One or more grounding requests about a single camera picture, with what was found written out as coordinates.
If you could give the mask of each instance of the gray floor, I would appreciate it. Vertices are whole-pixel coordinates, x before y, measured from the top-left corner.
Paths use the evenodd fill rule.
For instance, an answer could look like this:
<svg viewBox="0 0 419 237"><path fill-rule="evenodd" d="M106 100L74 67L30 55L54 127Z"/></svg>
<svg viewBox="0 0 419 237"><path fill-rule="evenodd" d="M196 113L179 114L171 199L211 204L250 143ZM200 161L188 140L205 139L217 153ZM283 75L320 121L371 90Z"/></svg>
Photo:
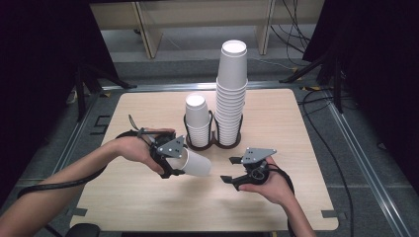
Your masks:
<svg viewBox="0 0 419 237"><path fill-rule="evenodd" d="M300 26L300 28L307 37L310 37L314 26ZM306 62L300 60L301 53L294 49L287 49L272 33L268 53L260 55L252 27L168 29L164 31L164 37L154 59L146 57L141 38L133 31L107 31L103 32L103 36L120 77L129 83L138 85L139 91L155 90L156 88L164 90L197 89L199 88L198 85L210 88L213 86L216 76L220 47L224 41L232 39L243 40L248 46L248 77L254 88L291 88L295 93L295 98L301 102L308 92L300 90L300 88L302 86L314 86L315 76L318 72L318 69L315 69L292 84L278 83L278 80L285 79L293 74L292 68L302 67L291 63L289 57L293 62L301 65L306 64ZM293 39L293 44L300 45L296 39ZM66 144L72 137L74 127L79 126L81 128L80 136L75 141L74 149L70 149L68 160L63 163L64 165L77 160L101 144L103 134L97 133L100 133L103 127L97 126L97 123L109 123L118 103L118 98L122 93L120 90L111 90L112 83L107 81L102 83L105 88L108 88L107 90L110 90L110 94L97 99L94 95L87 97L92 106L83 124L76 122L76 104L68 106L68 109L57 122L56 129L47 138L49 143L41 147L35 155L20 182L11 193L9 200L2 207L2 212L13 202L17 191L21 187L35 184L59 169L57 167L57 164L60 164L58 161L60 158L65 158L61 154L68 148ZM344 119L350 125L386 193L389 194L389 199L394 204L395 209L398 210L399 219L406 225L406 229L411 236L419 236L417 224L419 223L419 199L417 194L406 181L391 156L377 147L379 137L376 136L368 120L364 118L362 111L357 109L356 103L349 94L344 96ZM313 93L308 100L321 97L325 97L325 94L317 92ZM320 100L307 104L305 107L310 113L309 118L312 120L314 127L317 128L335 157L334 159L327 150L325 143L315 132L308 116L303 116L327 189L335 210L340 216L340 225L336 230L318 231L317 235L350 236L351 209L345 191L345 181L352 198L355 236L396 236L391 219L397 219L398 216L386 216L388 212L385 211L385 205L380 203L380 199L377 198L369 180L362 172L351 146L348 145L339 123L333 116L330 101ZM342 170L344 181L341 179L338 166ZM65 233L68 229L71 217L67 212L76 203L77 199L52 221L52 225L61 233ZM287 232L283 231L279 234L280 236L288 235ZM50 235L43 230L37 236ZM103 233L101 236L121 236L121 233Z"/></svg>

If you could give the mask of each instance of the black wire cup holder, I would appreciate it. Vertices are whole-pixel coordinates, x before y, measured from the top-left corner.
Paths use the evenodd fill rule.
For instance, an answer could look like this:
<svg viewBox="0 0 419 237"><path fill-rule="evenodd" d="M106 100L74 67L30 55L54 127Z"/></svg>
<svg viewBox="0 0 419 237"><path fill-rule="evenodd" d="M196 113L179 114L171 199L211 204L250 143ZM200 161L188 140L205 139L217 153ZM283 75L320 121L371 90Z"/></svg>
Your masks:
<svg viewBox="0 0 419 237"><path fill-rule="evenodd" d="M195 146L192 143L191 135L189 133L188 125L186 123L186 115L184 115L184 125L185 125L185 129L187 131L186 143L187 143L189 148L191 148L193 150L196 150L196 151L202 151L202 150L207 150L208 148L210 148L213 145L213 134L211 132L212 118L213 118L212 111L209 111L209 139L208 139L209 143L206 146L199 147L199 146Z"/></svg>
<svg viewBox="0 0 419 237"><path fill-rule="evenodd" d="M219 148L222 148L222 149L232 149L232 148L236 147L238 144L240 144L240 141L241 141L240 129L241 129L241 125L243 123L243 114L241 115L241 118L240 118L240 124L238 126L236 140L231 145L223 145L223 144L219 143L219 126L218 126L218 121L216 120L216 117L214 117L213 120L215 121L216 135L218 135L218 137L216 137L215 136L215 132L212 135L212 137L214 137L214 144L216 146L218 146Z"/></svg>

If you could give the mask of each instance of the human hand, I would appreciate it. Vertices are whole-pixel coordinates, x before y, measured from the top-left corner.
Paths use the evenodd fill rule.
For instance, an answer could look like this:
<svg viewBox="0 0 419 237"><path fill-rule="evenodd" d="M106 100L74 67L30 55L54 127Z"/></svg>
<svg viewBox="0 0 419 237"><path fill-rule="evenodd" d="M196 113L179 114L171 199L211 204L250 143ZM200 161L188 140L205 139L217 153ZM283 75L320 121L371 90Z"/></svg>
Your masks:
<svg viewBox="0 0 419 237"><path fill-rule="evenodd" d="M277 165L271 156L266 158L266 161L268 164ZM263 185L245 184L241 185L239 190L260 194L268 201L282 206L287 200L294 198L293 191L287 184L286 179L275 171L269 173L269 178Z"/></svg>
<svg viewBox="0 0 419 237"><path fill-rule="evenodd" d="M146 130L175 132L175 129L172 128L146 128ZM120 144L118 149L120 153L119 155L124 156L129 161L141 162L159 175L164 174L163 168L158 165L150 156L149 146L146 143L149 142L148 137L143 135L142 138L143 139L139 139L136 136L125 136L118 138L117 141Z"/></svg>

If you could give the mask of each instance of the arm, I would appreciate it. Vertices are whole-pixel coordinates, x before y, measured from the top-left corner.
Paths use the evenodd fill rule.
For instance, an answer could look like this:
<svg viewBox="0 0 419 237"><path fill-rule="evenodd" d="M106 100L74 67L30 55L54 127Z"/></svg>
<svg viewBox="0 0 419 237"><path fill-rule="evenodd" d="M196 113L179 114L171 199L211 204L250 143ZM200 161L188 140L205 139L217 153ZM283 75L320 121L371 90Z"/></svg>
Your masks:
<svg viewBox="0 0 419 237"><path fill-rule="evenodd" d="M272 157L268 157L266 160L269 164L275 164ZM258 193L268 201L279 204L286 212L295 236L315 236L287 181L277 172L271 171L268 180L261 186L246 184L241 185L239 190Z"/></svg>
<svg viewBox="0 0 419 237"><path fill-rule="evenodd" d="M148 145L137 137L112 140L62 171L42 181L55 184L85 178L108 165L119 156L141 162L159 174L163 169L150 157ZM34 236L79 194L83 186L62 190L29 193L19 198L0 217L0 236Z"/></svg>

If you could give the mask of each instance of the floor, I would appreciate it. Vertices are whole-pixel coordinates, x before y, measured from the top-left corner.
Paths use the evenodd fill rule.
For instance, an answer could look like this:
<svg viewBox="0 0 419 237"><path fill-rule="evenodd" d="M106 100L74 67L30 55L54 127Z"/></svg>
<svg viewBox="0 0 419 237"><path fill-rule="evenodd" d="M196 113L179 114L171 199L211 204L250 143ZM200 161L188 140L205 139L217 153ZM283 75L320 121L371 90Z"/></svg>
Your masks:
<svg viewBox="0 0 419 237"><path fill-rule="evenodd" d="M308 38L314 28L314 25L300 26ZM284 39L288 38L279 28L275 27L275 30ZM330 96L327 91L309 94L309 91L301 90L316 85L318 69L295 83L278 82L307 64L301 60L300 52L286 47L271 31L268 52L260 55L252 27L166 29L163 33L156 57L149 59L141 37L134 31L103 31L120 77L138 85L138 91L213 87L216 61L226 40L243 40L247 44L250 87L283 87L294 91L340 221L337 230L317 231L318 236L349 236L352 226L353 236L419 236L419 198L391 156L377 146L379 137L363 113L357 110L350 94L344 92L344 114L337 115L332 102L321 99ZM291 38L290 42L304 50L298 39ZM169 64L171 71L166 72ZM174 64L179 65L178 70L173 70ZM106 95L86 95L90 110L83 123L76 122L76 103L69 103L48 144L40 148L3 205L2 212L13 202L18 189L37 183L101 144L101 124L109 123L123 92L112 83L102 83ZM308 100L314 102L303 104L307 95ZM345 136L344 131L348 130L352 135ZM69 141L76 145L69 146ZM52 225L63 233L68 229L71 207L76 202L52 221ZM278 234L288 236L285 231ZM50 235L42 230L37 236ZM101 236L121 236L121 233L103 233Z"/></svg>

